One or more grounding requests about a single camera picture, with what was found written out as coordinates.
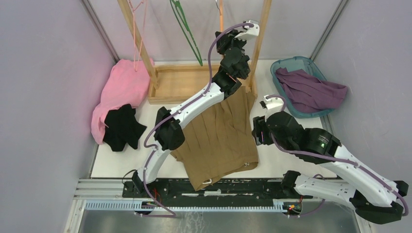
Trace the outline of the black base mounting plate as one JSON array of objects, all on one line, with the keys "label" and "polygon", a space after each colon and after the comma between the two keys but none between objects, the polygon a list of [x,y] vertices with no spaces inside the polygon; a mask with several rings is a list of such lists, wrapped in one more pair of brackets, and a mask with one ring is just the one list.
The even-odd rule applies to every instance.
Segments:
[{"label": "black base mounting plate", "polygon": [[273,200],[299,200],[294,191],[285,191],[279,179],[221,179],[196,191],[188,179],[159,178],[147,185],[126,181],[124,198],[150,195],[166,207],[270,207]]}]

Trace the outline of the black garment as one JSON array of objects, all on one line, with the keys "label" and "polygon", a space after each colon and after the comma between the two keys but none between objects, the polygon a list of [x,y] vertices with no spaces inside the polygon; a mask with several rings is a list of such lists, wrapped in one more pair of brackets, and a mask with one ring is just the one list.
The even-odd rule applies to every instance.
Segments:
[{"label": "black garment", "polygon": [[105,134],[103,142],[107,143],[114,152],[121,152],[128,144],[138,149],[139,139],[147,129],[135,117],[136,109],[130,104],[123,105],[117,110],[110,110],[104,123]]}]

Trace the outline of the tan brown pleated skirt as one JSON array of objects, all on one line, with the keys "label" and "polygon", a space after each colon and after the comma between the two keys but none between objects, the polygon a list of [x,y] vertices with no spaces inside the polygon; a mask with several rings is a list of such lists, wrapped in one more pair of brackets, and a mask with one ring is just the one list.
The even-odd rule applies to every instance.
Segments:
[{"label": "tan brown pleated skirt", "polygon": [[253,92],[241,86],[183,129],[185,141],[171,155],[183,163],[194,190],[258,166],[258,150],[250,123],[255,101]]}]

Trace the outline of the pink garment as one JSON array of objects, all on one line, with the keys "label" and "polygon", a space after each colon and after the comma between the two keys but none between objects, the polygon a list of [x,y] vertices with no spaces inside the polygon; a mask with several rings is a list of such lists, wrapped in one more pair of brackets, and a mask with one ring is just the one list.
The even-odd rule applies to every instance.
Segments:
[{"label": "pink garment", "polygon": [[148,95],[150,81],[143,61],[121,59],[112,67],[91,118],[91,134],[97,144],[103,144],[108,112],[126,104],[137,108]]}]

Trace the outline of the teal plastic bin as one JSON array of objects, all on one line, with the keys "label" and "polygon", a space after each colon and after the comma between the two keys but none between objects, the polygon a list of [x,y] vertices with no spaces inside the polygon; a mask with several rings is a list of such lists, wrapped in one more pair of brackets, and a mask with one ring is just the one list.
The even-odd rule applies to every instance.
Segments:
[{"label": "teal plastic bin", "polygon": [[346,86],[327,81],[317,65],[304,56],[273,62],[270,73],[275,88],[296,118],[325,116],[337,109],[346,95]]}]

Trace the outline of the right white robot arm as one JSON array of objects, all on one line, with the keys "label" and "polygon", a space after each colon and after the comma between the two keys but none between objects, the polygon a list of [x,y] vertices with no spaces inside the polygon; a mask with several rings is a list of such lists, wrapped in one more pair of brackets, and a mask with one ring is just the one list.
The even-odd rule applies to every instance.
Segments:
[{"label": "right white robot arm", "polygon": [[282,111],[255,117],[252,134],[257,145],[275,145],[282,152],[328,169],[343,180],[328,182],[289,170],[280,186],[283,196],[330,200],[375,224],[399,221],[409,214],[405,201],[408,184],[391,181],[372,171],[328,131],[304,128],[292,115]]}]

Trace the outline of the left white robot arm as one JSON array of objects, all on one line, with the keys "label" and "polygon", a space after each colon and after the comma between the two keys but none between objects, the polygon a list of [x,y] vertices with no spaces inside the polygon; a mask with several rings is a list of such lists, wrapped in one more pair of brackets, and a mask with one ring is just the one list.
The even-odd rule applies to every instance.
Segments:
[{"label": "left white robot arm", "polygon": [[243,47],[248,40],[258,37],[259,30],[257,24],[244,22],[216,32],[208,56],[213,48],[223,55],[217,73],[213,73],[211,61],[208,60],[209,81],[203,89],[176,107],[158,109],[155,126],[148,134],[154,137],[154,143],[144,144],[151,152],[144,165],[132,176],[134,191],[139,196],[145,198],[151,195],[152,182],[156,180],[166,157],[185,141],[183,129],[207,108],[233,95],[241,86],[240,80],[249,76],[250,58]]}]

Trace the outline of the purple garment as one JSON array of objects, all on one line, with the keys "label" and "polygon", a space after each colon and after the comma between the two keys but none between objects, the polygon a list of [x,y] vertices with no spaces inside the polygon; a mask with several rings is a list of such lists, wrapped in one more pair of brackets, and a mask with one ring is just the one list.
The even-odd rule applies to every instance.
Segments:
[{"label": "purple garment", "polygon": [[320,80],[302,69],[288,71],[278,68],[275,76],[292,106],[301,113],[337,109],[348,92],[347,86]]}]

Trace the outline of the wooden clothes rack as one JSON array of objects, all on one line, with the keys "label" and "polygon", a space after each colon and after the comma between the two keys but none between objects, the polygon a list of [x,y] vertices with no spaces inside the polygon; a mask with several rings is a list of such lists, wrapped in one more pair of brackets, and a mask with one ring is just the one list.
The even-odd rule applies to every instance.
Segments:
[{"label": "wooden clothes rack", "polygon": [[[209,81],[209,68],[207,65],[178,64],[178,65],[153,65],[143,39],[135,22],[135,13],[129,0],[118,1],[121,12],[133,37],[135,51],[138,53],[137,60],[143,61],[150,76],[150,86],[148,91],[148,101],[150,104],[174,104],[181,103],[201,88]],[[272,1],[263,2],[260,21],[259,36],[254,45],[254,52],[251,58],[250,75],[241,84],[247,90],[257,94],[256,76],[258,58],[267,26]]]}]

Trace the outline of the orange wavy hanger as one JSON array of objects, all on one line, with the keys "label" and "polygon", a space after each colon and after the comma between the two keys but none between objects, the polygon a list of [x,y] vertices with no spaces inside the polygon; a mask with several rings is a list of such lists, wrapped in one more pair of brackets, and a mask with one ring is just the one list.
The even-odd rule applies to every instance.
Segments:
[{"label": "orange wavy hanger", "polygon": [[216,6],[219,10],[219,23],[220,23],[220,31],[224,30],[224,19],[223,19],[223,0],[215,0]]}]

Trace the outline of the green hanger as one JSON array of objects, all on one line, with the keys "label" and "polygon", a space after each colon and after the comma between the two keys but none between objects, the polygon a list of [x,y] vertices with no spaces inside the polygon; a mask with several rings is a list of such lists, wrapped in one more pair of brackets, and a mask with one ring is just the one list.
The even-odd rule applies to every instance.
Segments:
[{"label": "green hanger", "polygon": [[193,37],[193,34],[191,32],[191,29],[189,27],[188,21],[186,19],[183,7],[181,5],[181,2],[179,0],[169,0],[172,12],[177,20],[177,23],[179,24],[183,35],[185,36],[197,62],[199,65],[202,67],[203,66],[203,59],[201,56],[201,53],[199,51],[199,48],[197,46],[197,43]]}]

